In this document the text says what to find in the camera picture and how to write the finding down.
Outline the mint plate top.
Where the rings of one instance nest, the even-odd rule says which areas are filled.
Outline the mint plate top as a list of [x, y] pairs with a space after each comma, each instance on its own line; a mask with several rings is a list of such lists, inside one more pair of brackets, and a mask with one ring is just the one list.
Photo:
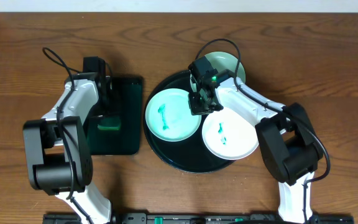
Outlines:
[[[206, 59], [210, 62], [213, 68], [215, 68], [218, 72], [221, 72], [225, 69], [229, 69], [234, 72], [237, 65], [237, 58], [227, 52], [211, 52], [206, 54]], [[190, 86], [193, 92], [196, 92], [196, 81], [194, 77], [195, 72], [191, 72], [190, 75]], [[246, 82], [246, 73], [243, 65], [239, 64], [239, 69], [237, 71], [237, 76], [242, 80], [243, 83]]]

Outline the mint plate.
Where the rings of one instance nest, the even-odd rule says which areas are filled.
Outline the mint plate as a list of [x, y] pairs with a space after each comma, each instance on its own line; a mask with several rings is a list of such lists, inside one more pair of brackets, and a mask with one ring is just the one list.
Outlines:
[[[225, 69], [229, 69], [234, 72], [237, 65], [237, 58], [227, 52], [211, 52], [206, 54], [206, 59], [210, 62], [213, 68], [215, 68], [218, 72], [221, 72]], [[196, 92], [196, 81], [194, 77], [195, 72], [191, 72], [190, 75], [190, 86], [193, 92]], [[239, 69], [237, 71], [237, 76], [242, 80], [243, 83], [246, 82], [246, 73], [243, 65], [239, 64]]]
[[148, 102], [145, 121], [157, 138], [178, 142], [192, 136], [201, 124], [201, 116], [193, 115], [189, 105], [189, 92], [169, 88], [156, 93]]

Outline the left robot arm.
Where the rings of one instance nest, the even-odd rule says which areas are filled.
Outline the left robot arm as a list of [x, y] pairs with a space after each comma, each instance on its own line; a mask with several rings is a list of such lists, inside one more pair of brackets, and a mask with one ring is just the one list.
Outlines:
[[92, 181], [93, 161], [83, 125], [106, 95], [107, 76], [71, 75], [54, 107], [23, 126], [30, 185], [67, 203], [81, 223], [109, 223], [111, 202]]

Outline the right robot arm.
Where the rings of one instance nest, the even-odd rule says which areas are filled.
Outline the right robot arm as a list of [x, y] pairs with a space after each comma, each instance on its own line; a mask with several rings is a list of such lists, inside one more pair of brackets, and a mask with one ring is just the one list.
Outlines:
[[216, 115], [230, 109], [253, 127], [254, 146], [260, 148], [267, 170], [279, 182], [281, 219], [308, 223], [313, 215], [310, 183], [325, 178], [331, 164], [326, 164], [323, 175], [314, 176], [318, 161], [329, 155], [305, 109], [298, 103], [285, 106], [265, 98], [230, 70], [192, 72], [190, 83], [193, 114]]

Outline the green scrub sponge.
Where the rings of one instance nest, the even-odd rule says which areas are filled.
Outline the green scrub sponge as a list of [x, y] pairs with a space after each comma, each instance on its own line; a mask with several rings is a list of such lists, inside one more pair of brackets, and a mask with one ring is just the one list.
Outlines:
[[121, 128], [121, 119], [118, 116], [102, 117], [98, 123], [101, 131], [118, 131]]

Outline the white plate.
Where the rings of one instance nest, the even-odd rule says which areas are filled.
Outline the white plate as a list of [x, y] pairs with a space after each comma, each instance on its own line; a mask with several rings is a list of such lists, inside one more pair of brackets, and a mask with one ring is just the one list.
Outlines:
[[259, 145], [253, 125], [229, 108], [207, 115], [202, 137], [207, 149], [225, 160], [243, 159]]

